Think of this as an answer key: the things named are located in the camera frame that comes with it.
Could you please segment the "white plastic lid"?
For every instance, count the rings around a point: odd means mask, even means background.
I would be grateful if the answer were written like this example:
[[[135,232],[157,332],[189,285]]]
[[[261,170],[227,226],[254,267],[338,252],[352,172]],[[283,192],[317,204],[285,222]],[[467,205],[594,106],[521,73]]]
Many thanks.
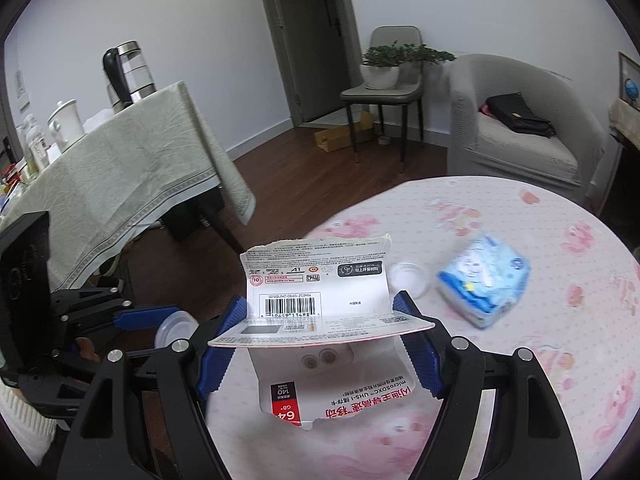
[[[160,323],[154,337],[154,347],[165,348],[178,339],[190,339],[200,323],[189,312],[178,310]]]
[[[394,294],[404,290],[413,299],[418,299],[430,289],[431,277],[423,266],[403,261],[393,264],[387,270],[387,283]]]

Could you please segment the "blue wet wipes pack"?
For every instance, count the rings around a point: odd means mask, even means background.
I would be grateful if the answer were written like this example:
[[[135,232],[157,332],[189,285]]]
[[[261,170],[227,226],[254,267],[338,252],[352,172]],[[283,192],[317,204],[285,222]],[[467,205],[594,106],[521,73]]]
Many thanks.
[[[436,282],[447,304],[484,330],[520,302],[531,270],[527,258],[486,233],[452,258]]]

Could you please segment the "white torn cardboard package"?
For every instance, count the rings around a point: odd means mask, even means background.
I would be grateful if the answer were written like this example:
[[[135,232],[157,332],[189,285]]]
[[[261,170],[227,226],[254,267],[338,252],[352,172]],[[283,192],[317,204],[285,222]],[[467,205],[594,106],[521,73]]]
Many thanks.
[[[328,237],[242,254],[246,293],[208,345],[247,350],[263,412],[309,430],[410,396],[416,381],[398,344],[431,323],[393,309],[390,246],[387,234]]]

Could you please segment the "black table leg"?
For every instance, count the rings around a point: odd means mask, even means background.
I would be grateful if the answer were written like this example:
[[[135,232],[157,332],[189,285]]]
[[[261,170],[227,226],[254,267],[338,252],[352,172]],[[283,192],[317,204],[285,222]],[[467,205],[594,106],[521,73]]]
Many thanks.
[[[235,238],[233,233],[227,228],[214,205],[204,198],[200,199],[200,211],[208,225],[218,234],[218,236],[239,256],[244,252],[243,246]]]

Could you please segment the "green patterned tablecloth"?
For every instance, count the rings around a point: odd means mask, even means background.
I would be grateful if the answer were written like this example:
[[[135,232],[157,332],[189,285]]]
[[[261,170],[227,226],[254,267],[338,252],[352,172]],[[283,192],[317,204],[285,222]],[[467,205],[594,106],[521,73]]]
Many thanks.
[[[242,223],[256,198],[182,81],[76,141],[2,214],[50,214],[49,282],[78,288],[178,204],[221,186]]]

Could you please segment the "pink patterned round tablecloth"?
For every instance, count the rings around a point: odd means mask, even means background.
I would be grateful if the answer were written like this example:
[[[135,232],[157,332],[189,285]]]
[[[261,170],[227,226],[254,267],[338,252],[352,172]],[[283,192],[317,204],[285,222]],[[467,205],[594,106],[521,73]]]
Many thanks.
[[[484,330],[436,274],[482,234],[527,258],[524,295]],[[558,194],[490,177],[412,181],[337,214],[304,240],[387,234],[387,270],[423,266],[413,302],[437,318],[442,380],[349,418],[294,426],[259,407],[235,349],[206,422],[233,479],[597,479],[612,476],[639,411],[639,265],[596,216]]]

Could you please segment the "white ceramic mug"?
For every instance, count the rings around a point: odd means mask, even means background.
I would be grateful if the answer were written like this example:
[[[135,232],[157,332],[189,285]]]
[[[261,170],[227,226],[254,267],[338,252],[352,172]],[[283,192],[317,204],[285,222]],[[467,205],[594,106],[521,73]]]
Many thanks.
[[[64,153],[86,133],[79,117],[77,101],[58,102],[48,119],[48,128],[58,149]]]

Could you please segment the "cardboard box on floor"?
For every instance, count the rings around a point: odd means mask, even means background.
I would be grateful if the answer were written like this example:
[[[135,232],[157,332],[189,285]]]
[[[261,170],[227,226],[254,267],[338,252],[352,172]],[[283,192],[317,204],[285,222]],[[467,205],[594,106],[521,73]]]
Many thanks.
[[[354,122],[357,144],[368,142],[373,138],[373,121],[373,115],[363,110],[360,114],[360,119]],[[339,126],[318,131],[314,134],[314,140],[316,140],[318,148],[327,153],[352,147],[349,126]]]

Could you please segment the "glass electric kettle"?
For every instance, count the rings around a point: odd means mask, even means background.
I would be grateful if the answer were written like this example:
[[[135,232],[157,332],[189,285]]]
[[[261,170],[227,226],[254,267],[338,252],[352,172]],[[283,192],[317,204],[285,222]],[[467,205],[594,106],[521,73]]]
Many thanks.
[[[156,91],[154,80],[137,41],[107,49],[102,56],[106,90],[115,114]]]

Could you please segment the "black handbag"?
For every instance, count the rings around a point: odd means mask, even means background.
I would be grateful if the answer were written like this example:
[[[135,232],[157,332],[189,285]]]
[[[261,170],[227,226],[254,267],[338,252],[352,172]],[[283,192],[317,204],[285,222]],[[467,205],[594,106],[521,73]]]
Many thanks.
[[[555,128],[550,120],[537,116],[528,107],[521,93],[491,96],[480,107],[480,111],[497,119],[513,132],[543,136],[547,139],[555,136]]]

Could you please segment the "grey dining chair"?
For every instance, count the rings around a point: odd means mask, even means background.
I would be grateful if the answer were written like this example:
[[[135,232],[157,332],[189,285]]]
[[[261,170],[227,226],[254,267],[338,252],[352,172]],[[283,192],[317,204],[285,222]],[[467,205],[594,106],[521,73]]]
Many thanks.
[[[362,83],[341,93],[356,162],[359,154],[352,114],[356,104],[375,105],[380,112],[384,112],[384,106],[400,108],[400,171],[405,170],[412,103],[416,104],[419,141],[424,142],[424,66],[416,58],[416,50],[422,46],[422,35],[416,26],[380,26],[372,32],[369,49],[360,64]]]

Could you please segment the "potted green plant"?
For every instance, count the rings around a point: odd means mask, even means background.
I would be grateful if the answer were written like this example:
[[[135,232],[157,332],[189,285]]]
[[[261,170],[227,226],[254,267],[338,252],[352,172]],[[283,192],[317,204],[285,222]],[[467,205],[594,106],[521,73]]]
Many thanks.
[[[398,84],[402,66],[420,70],[424,64],[439,65],[455,59],[452,53],[432,49],[426,44],[398,44],[394,41],[370,47],[362,57],[360,73],[367,89],[390,90]]]

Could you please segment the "beige lace desk cloth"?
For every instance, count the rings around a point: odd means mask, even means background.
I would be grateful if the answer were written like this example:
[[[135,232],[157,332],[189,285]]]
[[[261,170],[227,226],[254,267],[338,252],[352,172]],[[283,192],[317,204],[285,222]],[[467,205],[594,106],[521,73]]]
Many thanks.
[[[640,112],[621,99],[616,99],[608,111],[610,126],[640,150]]]

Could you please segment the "small globe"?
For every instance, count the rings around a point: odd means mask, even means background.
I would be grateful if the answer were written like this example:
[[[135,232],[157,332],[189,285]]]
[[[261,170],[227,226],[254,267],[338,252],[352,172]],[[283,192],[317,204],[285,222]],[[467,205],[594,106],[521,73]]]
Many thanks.
[[[626,78],[623,83],[624,100],[631,105],[636,105],[640,96],[638,84],[631,78]]]

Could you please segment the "dark grey door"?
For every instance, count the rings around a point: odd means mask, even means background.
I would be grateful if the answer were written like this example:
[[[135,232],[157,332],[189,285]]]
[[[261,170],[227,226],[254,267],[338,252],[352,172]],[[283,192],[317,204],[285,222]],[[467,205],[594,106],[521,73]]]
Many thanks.
[[[311,122],[342,105],[348,64],[335,0],[278,0],[303,120]]]

